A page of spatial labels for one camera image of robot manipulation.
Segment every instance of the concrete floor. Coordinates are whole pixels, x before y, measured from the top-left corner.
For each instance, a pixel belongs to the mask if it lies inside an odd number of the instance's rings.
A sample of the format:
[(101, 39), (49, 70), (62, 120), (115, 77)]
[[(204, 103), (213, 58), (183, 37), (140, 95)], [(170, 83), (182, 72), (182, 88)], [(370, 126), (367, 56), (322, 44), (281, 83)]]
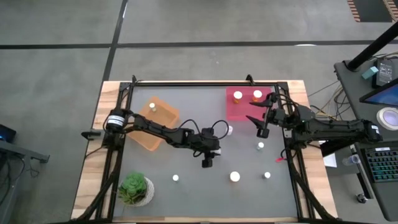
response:
[[(111, 43), (122, 0), (0, 0), (0, 45)], [(119, 43), (373, 40), (391, 23), (357, 23), (345, 0), (130, 0)], [(110, 80), (301, 79), (307, 93), (336, 80), (333, 64), (365, 46), (118, 49)], [(398, 50), (388, 45), (383, 51)], [(24, 177), (13, 223), (70, 217), (108, 49), (0, 50), (0, 123), (16, 144), (48, 153)], [(310, 97), (321, 106), (338, 85)], [(344, 114), (353, 119), (352, 112)], [(375, 200), (357, 204), (355, 176), (330, 177), (340, 218), (387, 223)]]

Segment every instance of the keyboard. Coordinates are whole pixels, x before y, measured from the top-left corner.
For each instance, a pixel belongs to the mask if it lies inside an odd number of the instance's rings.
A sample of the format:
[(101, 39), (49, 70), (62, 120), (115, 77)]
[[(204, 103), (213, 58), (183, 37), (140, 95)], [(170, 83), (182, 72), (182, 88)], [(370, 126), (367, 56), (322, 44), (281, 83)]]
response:
[(398, 181), (398, 151), (366, 151), (366, 164), (373, 182)]

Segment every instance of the computer monitor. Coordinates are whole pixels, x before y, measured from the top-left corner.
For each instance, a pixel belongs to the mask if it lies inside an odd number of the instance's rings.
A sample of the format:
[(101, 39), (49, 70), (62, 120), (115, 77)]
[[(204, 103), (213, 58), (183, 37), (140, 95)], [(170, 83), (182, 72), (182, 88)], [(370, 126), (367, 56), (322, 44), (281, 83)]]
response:
[(359, 101), (398, 107), (398, 78), (362, 96)]

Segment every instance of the pink mat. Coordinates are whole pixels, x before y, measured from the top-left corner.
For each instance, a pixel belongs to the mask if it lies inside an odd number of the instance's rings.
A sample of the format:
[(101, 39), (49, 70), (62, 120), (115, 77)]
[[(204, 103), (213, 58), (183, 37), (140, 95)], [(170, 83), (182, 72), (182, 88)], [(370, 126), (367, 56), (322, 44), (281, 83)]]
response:
[[(272, 92), (271, 88), (263, 86), (229, 86), (226, 88), (226, 119), (228, 121), (249, 121), (246, 115), (262, 119), (262, 114), (266, 112), (266, 109), (249, 104), (252, 102), (254, 90), (262, 92), (262, 97), (258, 102), (264, 101), (267, 94)], [(236, 91), (243, 94), (238, 104), (233, 101)]]

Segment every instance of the green plant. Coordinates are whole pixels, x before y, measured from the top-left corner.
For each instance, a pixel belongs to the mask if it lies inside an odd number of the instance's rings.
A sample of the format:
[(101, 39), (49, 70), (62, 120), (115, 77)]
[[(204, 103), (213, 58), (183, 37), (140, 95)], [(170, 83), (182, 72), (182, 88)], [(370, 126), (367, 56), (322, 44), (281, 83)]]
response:
[(119, 187), (119, 198), (128, 205), (141, 201), (147, 192), (144, 174), (132, 172)]

